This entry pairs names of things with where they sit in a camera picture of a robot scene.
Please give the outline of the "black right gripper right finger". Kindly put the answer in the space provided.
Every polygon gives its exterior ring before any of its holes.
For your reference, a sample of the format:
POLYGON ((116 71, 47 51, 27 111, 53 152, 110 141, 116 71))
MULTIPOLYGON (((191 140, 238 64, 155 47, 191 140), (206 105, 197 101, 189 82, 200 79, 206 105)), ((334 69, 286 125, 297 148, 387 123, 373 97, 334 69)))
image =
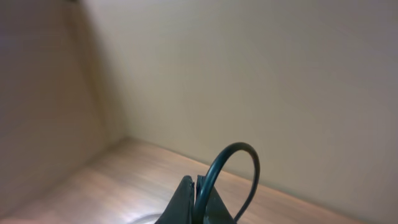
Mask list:
POLYGON ((211 190, 204 216, 201 220, 202 224, 236 224, 214 187, 211 190))

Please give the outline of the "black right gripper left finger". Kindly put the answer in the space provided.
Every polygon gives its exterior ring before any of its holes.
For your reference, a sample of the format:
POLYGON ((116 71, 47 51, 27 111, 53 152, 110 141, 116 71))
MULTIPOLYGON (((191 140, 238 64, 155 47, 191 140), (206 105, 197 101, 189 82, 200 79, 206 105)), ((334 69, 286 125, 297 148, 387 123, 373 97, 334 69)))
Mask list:
POLYGON ((155 224, 191 224, 194 202, 195 183, 186 175, 155 224))

